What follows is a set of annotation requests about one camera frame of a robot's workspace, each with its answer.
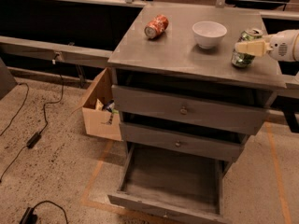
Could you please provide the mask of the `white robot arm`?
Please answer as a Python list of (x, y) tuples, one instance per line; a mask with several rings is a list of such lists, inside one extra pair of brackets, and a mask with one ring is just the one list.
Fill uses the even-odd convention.
[(235, 50), (255, 57), (268, 54), (276, 61), (299, 61), (299, 30), (284, 30), (252, 41), (235, 44)]

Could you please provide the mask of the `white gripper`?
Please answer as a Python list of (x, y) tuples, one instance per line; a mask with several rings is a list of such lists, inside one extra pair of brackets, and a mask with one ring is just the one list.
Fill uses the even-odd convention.
[(262, 57), (267, 52), (276, 61), (293, 62), (294, 30), (278, 32), (270, 37), (270, 44), (264, 39), (242, 41), (235, 44), (235, 50), (251, 56)]

